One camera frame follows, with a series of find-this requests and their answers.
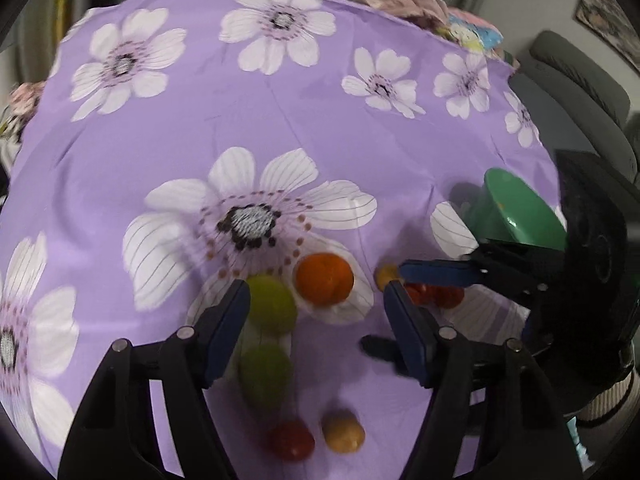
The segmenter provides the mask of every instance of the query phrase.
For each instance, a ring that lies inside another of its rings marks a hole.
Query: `purple tablecloth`
[[[268,272],[290,285],[296,261],[329,251],[350,263],[351,295],[321,314],[296,295],[298,325],[280,342],[295,365],[280,415],[309,426],[311,459],[282,465],[260,450],[263,421],[232,370],[207,397],[241,479],[398,478],[430,392],[358,352],[361,336],[389,333],[374,269],[472,250],[458,214],[488,168],[558,204],[510,74],[343,0],[89,12],[60,46],[0,218],[0,399],[33,452],[56,471],[114,339],[164,339],[232,278]],[[525,315],[479,287],[447,313],[486,340],[517,334]],[[156,386],[162,452],[179,472]],[[322,442],[334,407],[366,429],[354,455]],[[472,461],[469,441],[460,471]]]

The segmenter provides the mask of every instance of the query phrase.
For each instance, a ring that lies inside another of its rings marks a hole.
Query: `gray sofa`
[[[640,187],[640,128],[638,118],[628,121],[629,97],[622,86],[550,30],[519,59],[510,86],[529,109],[551,157],[556,150],[596,153]]]

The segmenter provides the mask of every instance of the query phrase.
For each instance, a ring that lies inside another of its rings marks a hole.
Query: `metal bolt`
[[[189,339],[190,337],[193,337],[195,333],[196,331],[193,329],[193,326],[183,326],[178,329],[176,335],[178,336],[178,339]]]
[[[507,348],[514,352],[519,352],[520,350],[522,350],[522,341],[512,337],[511,339],[507,340]]]
[[[129,341],[126,339],[118,339],[113,342],[111,349],[114,352],[122,352],[127,346],[129,346]]]
[[[458,332],[456,332],[456,329],[452,326],[443,326],[438,330],[438,334],[443,339],[452,340],[456,338]]]

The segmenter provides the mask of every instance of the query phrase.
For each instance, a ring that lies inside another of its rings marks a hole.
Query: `green fruit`
[[[292,332],[298,310],[290,290],[267,275],[252,276],[246,282],[251,291],[249,320],[254,326],[274,336]]]
[[[275,343],[254,347],[240,357],[239,379],[244,398],[257,410],[277,410],[287,394],[293,364]]]

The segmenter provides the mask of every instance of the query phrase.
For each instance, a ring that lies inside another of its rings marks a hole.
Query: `framed picture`
[[[616,0],[580,0],[575,19],[609,43],[640,73],[640,38]]]

